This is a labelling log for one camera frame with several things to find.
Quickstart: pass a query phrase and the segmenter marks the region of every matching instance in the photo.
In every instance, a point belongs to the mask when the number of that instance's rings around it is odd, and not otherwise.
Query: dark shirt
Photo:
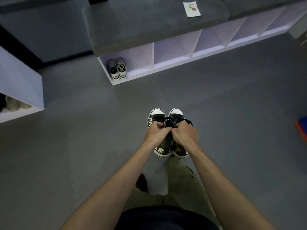
[[[115,230],[218,230],[205,216],[174,206],[138,207],[122,213]]]

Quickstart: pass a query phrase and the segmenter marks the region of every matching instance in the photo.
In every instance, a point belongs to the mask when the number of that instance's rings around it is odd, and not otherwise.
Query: pants
[[[166,163],[168,176],[168,194],[151,195],[135,188],[127,200],[124,211],[143,206],[171,205],[201,214],[218,227],[220,226],[212,212],[209,199],[198,177],[176,157]]]

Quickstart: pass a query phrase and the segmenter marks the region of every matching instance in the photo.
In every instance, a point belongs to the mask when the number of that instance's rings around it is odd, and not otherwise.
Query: person's right arm
[[[232,184],[198,145],[198,133],[180,122],[172,130],[173,138],[190,154],[213,210],[224,230],[275,230],[255,206]]]

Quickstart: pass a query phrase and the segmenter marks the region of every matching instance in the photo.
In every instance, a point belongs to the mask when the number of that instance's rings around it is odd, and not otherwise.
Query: paper
[[[188,17],[197,17],[201,15],[196,5],[196,1],[184,2],[183,6],[185,7],[185,11]]]

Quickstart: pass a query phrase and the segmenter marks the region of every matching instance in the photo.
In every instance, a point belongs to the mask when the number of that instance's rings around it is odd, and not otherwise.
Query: white storage unit
[[[307,1],[264,11],[98,58],[112,85],[286,33],[307,12]],[[110,58],[127,62],[128,78],[114,81]]]
[[[0,112],[0,123],[32,114],[44,109],[41,76],[12,54],[0,47],[0,93],[31,105],[11,112]]]

